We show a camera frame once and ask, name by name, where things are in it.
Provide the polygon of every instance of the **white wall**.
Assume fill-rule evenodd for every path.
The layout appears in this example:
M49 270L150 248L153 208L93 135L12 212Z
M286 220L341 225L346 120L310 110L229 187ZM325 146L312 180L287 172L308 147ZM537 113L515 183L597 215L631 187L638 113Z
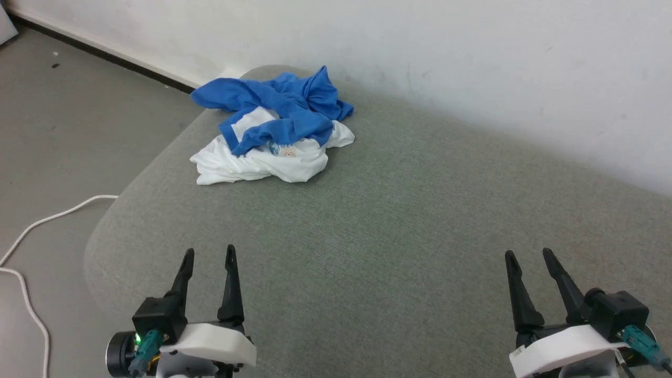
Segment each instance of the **white wall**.
M334 77L672 194L670 0L13 0L10 9L186 83L326 64Z

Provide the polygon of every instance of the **cable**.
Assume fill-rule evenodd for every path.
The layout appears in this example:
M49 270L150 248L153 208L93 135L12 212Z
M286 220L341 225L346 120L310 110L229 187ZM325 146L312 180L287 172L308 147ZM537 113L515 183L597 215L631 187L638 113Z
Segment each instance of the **cable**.
M651 332L651 335L653 335L653 340L654 340L655 342L658 342L658 338L656 337L656 334L653 332L653 328L651 328L651 326L648 325L648 324L646 324L646 325L644 325L644 326L645 326L646 328L648 328L649 332Z
M623 368L623 371L626 372L626 375L628 376L628 378L635 378L634 374L632 374L632 370L630 370L628 365L623 364L623 365L621 365L621 367Z
M42 364L42 376L43 378L47 378L48 372L49 372L49 331L47 331L46 327L44 326L44 323L40 321L40 318L38 315L35 313L35 310L33 309L33 306L30 304L30 297L28 296L28 288L26 286L26 280L24 279L24 276L17 272L14 269L8 269L8 268L3 268L2 266L5 264L7 259L11 256L12 253L14 253L14 250L16 250L16 247L21 243L21 240L24 239L24 237L32 230L33 228L45 223L49 222L52 219L56 219L58 217L62 217L63 215L68 215L72 213L73 211L77 211L81 209L82 207L86 206L90 202L93 202L95 200L99 199L117 199L118 196L108 196L108 195L101 195L101 196L94 196L89 198L88 200L82 202L81 204L78 204L77 206L71 208L70 210L63 211L62 213L58 213L55 215L52 215L51 217L46 217L44 219L40 219L39 221L31 224L28 226L28 228L19 235L19 238L16 239L14 244L9 248L7 253L5 254L4 257L2 257L2 260L0 260L0 272L5 272L5 273L12 273L14 274L18 279L19 282L21 283L21 290L23 291L24 294L24 302L26 302L26 307L28 308L28 312L30 313L30 316L33 318L35 323L40 327L40 330L42 330L42 334L44 335L44 363Z
M161 353L154 356L154 358L152 358L152 360L149 361L149 365L147 365L147 370L151 369L152 365L160 359L161 359Z
M622 331L617 332L616 336L625 341L635 352L646 358L654 369L658 371L667 370L672 374L672 369L669 368L670 357L663 352L660 344L648 337L642 330L630 324Z
M151 367L152 361L159 354L163 344L163 332L150 330L142 337L138 350L134 353L133 361L128 365L128 371L133 375L137 372L142 377Z

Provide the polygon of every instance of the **fabric upholstery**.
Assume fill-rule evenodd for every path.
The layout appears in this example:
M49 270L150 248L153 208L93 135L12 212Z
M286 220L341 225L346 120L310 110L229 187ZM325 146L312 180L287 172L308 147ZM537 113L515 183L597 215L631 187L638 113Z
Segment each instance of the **fabric upholstery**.
M266 80L289 67L266 66ZM85 273L121 327L196 251L187 316L215 319L232 243L245 327L269 377L508 377L513 249L547 324L564 321L541 250L585 292L627 290L672 348L672 200L506 138L339 83L355 143L305 184L197 186L189 157L227 114L205 111L123 191Z

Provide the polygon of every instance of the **black cylindrical motor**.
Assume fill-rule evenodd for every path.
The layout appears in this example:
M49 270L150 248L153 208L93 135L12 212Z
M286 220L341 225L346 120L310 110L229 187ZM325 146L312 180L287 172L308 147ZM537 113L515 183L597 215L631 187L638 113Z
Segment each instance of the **black cylindrical motor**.
M112 336L105 351L105 364L112 377L130 377L128 366L133 361L135 348L135 331L117 332Z

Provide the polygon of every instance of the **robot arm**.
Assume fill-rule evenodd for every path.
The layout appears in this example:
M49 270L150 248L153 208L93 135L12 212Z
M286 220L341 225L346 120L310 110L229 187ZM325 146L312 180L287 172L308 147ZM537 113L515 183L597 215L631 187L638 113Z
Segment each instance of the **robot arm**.
M647 306L626 291L605 294L595 288L584 296L553 251L544 248L542 253L567 311L566 323L544 325L523 284L515 254L507 251L513 325L518 333L517 349L509 360L517 378L618 377L617 357L628 375L630 367L649 364L656 370L672 370L669 357L646 326Z
M108 344L106 365L112 377L229 378L254 367L257 348L245 335L236 251L226 250L226 286L217 321L189 324L185 316L187 284L194 270L189 249L170 291L146 298L135 315L135 331L118 332Z

